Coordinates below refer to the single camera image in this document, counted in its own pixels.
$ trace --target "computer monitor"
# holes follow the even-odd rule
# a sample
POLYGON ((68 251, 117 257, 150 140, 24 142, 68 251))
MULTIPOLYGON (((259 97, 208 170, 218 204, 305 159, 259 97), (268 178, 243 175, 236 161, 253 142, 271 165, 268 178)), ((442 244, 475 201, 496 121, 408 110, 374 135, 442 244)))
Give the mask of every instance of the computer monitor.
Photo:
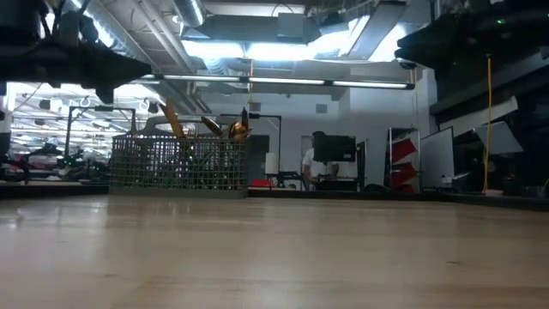
POLYGON ((315 136, 317 162, 354 162, 356 157, 354 136, 315 136))

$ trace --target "wooden floor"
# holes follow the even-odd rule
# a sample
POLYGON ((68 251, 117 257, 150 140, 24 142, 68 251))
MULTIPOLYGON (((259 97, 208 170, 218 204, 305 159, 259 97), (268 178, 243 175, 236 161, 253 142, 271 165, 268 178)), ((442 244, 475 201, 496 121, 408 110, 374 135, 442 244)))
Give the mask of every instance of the wooden floor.
POLYGON ((284 199, 0 204, 1 308, 549 308, 541 213, 284 199))

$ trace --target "wire mesh cage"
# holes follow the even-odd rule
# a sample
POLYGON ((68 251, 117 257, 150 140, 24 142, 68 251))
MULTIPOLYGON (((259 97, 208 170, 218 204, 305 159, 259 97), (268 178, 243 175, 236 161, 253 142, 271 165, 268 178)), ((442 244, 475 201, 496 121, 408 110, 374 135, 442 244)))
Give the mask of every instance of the wire mesh cage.
POLYGON ((245 197, 246 141, 201 136, 115 136, 111 192, 245 197))

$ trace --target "person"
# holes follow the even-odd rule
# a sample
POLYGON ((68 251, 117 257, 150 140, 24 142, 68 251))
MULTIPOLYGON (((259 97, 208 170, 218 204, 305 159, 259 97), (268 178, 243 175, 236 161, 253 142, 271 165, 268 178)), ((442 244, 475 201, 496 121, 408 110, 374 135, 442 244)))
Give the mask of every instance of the person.
POLYGON ((305 179, 309 180, 311 185, 314 185, 320 181, 318 175, 329 175, 331 178, 337 176, 339 172, 339 165, 335 162, 323 162, 314 161, 315 157, 315 138, 318 139, 320 136, 326 136, 322 131, 316 131, 312 134, 311 143, 312 148, 307 150, 305 156, 303 157, 302 162, 302 174, 305 179))

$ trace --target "white shirt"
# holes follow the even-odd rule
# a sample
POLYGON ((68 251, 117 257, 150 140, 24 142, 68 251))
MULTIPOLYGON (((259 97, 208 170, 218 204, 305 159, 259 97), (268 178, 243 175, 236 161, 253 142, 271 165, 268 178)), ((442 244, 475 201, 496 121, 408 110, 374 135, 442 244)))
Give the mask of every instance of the white shirt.
POLYGON ((312 158, 315 157, 315 149, 311 148, 307 150, 305 156, 303 157, 303 165, 311 167, 311 177, 316 177, 318 174, 328 175, 332 173, 332 163, 324 165, 322 162, 314 161, 312 158))

